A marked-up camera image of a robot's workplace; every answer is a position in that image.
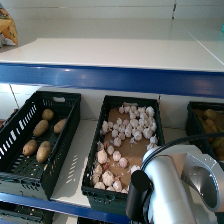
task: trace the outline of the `white tile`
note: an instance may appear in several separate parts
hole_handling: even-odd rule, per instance
[[[0,84],[0,93],[12,93],[9,84]]]
[[[6,120],[18,107],[13,95],[10,93],[0,93],[0,99],[0,119]]]
[[[30,86],[30,85],[11,85],[12,90],[14,93],[20,93],[20,94],[33,94],[38,89],[41,88],[41,86]]]

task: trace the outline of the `white shelf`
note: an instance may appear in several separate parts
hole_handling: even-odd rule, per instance
[[[224,71],[215,53],[171,19],[15,22],[19,45],[0,49],[0,62]]]

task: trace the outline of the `metal surface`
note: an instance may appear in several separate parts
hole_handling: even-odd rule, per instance
[[[0,63],[0,82],[224,97],[223,72]]]
[[[54,201],[43,201],[40,199],[29,198],[24,196],[10,195],[0,193],[0,201],[9,202],[19,205],[26,205],[29,207],[40,208],[43,210],[59,212],[63,214],[70,214],[80,217],[87,217],[89,219],[117,223],[128,224],[129,219],[126,216],[115,215],[111,213],[104,213],[90,208],[80,207],[76,205],[64,204]]]

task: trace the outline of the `produce display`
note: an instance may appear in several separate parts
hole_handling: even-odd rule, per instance
[[[224,132],[224,115],[212,109],[194,110],[205,133]],[[208,138],[216,159],[224,160],[224,137]]]
[[[45,109],[42,113],[42,119],[34,128],[33,135],[36,138],[42,136],[49,128],[48,121],[52,120],[54,118],[54,112],[50,109]],[[54,133],[59,134],[61,130],[64,127],[64,124],[66,122],[66,119],[60,120],[58,123],[54,126]],[[34,154],[37,150],[37,141],[35,139],[31,139],[28,141],[24,147],[23,147],[23,154],[24,156],[31,156]],[[37,150],[36,154],[36,160],[39,163],[44,163],[48,156],[51,153],[51,143],[49,141],[43,141],[39,145],[39,148]]]
[[[112,108],[101,127],[101,141],[90,185],[128,193],[131,174],[140,169],[147,150],[157,147],[154,109],[124,103]]]

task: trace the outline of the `tiled wall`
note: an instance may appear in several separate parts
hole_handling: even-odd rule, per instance
[[[81,118],[97,120],[105,95],[140,97],[148,99],[157,99],[159,101],[160,115],[164,127],[173,127],[184,129],[187,120],[187,105],[190,101],[219,102],[224,103],[224,99],[159,95],[149,93],[116,92],[103,90],[84,90],[56,87],[23,86],[11,85],[15,99],[21,107],[25,101],[37,90],[41,91],[59,91],[80,93],[81,100]],[[8,84],[0,85],[0,119],[7,119],[13,110],[17,108],[17,103]]]

